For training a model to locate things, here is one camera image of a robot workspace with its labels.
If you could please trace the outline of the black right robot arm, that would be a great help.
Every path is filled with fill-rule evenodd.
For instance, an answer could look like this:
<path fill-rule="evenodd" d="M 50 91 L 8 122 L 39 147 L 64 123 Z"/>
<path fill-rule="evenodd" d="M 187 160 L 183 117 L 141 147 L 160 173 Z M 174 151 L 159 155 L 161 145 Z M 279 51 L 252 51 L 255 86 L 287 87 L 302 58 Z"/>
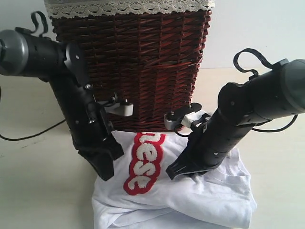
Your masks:
<path fill-rule="evenodd" d="M 179 125 L 191 129 L 186 148 L 166 169 L 171 179 L 214 170 L 258 124 L 304 113 L 305 62 L 284 59 L 244 84 L 227 83 L 217 102 L 213 114 L 192 103 L 165 115 L 167 129 Z"/>

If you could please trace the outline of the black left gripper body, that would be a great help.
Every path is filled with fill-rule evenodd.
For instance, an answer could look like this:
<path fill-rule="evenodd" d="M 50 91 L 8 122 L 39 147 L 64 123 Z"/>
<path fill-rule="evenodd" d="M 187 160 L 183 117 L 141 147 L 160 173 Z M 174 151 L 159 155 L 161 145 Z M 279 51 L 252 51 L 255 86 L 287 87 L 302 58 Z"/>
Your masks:
<path fill-rule="evenodd" d="M 73 145 L 82 157 L 91 162 L 122 157 L 122 145 L 114 138 L 102 105 L 92 99 L 85 105 L 85 114 L 73 135 Z"/>

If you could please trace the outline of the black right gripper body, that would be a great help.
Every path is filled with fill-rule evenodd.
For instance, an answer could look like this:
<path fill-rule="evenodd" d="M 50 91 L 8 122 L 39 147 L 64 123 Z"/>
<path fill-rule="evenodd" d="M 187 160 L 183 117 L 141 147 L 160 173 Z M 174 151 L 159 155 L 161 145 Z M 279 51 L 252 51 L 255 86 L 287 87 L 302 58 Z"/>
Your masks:
<path fill-rule="evenodd" d="M 216 169 L 229 152 L 228 122 L 221 114 L 213 114 L 205 127 L 192 134 L 185 150 L 197 155 L 211 155 L 214 158 L 213 169 Z"/>

